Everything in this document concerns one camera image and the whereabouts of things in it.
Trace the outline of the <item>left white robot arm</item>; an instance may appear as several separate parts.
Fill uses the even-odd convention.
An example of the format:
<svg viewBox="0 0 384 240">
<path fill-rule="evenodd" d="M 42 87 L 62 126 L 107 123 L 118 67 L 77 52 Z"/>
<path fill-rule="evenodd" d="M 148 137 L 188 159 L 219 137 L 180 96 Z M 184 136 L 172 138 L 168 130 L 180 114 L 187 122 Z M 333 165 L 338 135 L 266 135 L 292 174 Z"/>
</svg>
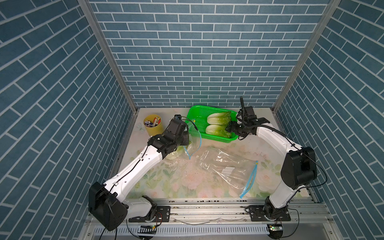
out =
<svg viewBox="0 0 384 240">
<path fill-rule="evenodd" d="M 189 126 L 181 115 L 175 115 L 162 134 L 152 136 L 146 147 L 122 171 L 89 189 L 89 212 L 108 231 L 113 231 L 127 219 L 140 218 L 151 222 L 157 203 L 150 197 L 127 200 L 126 197 L 143 176 L 179 146 L 189 144 Z"/>
</svg>

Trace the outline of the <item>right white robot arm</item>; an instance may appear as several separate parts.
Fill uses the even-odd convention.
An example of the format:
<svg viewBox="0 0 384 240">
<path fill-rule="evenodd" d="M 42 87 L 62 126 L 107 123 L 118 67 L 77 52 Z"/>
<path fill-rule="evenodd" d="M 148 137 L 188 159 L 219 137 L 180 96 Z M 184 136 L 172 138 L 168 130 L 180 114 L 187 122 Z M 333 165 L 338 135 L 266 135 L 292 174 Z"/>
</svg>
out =
<svg viewBox="0 0 384 240">
<path fill-rule="evenodd" d="M 274 221 L 286 212 L 296 193 L 317 178 L 316 155 L 312 148 L 292 142 L 284 133 L 273 128 L 265 118 L 258 118 L 253 107 L 239 110 L 236 121 L 231 121 L 226 130 L 244 139 L 255 135 L 270 144 L 282 157 L 281 182 L 266 198 L 263 208 L 267 219 Z"/>
</svg>

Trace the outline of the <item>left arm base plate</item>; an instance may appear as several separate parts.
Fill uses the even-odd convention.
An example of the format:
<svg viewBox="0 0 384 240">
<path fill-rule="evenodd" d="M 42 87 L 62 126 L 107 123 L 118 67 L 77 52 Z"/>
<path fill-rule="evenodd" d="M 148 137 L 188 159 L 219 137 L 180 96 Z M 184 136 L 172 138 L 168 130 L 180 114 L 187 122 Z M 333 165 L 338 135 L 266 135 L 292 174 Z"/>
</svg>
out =
<svg viewBox="0 0 384 240">
<path fill-rule="evenodd" d="M 170 220 L 170 213 L 170 206 L 157 206 L 156 209 L 152 208 L 146 216 L 130 218 L 128 221 L 129 223 L 167 223 Z"/>
</svg>

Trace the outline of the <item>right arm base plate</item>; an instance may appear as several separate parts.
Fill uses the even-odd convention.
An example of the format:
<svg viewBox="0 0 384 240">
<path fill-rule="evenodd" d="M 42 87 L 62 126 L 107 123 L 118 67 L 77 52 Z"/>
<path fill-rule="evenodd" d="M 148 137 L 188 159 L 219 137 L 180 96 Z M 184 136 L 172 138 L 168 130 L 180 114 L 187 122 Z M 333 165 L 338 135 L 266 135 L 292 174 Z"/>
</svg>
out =
<svg viewBox="0 0 384 240">
<path fill-rule="evenodd" d="M 252 222 L 289 222 L 291 221 L 288 208 L 276 209 L 269 205 L 251 205 L 245 208 Z"/>
</svg>

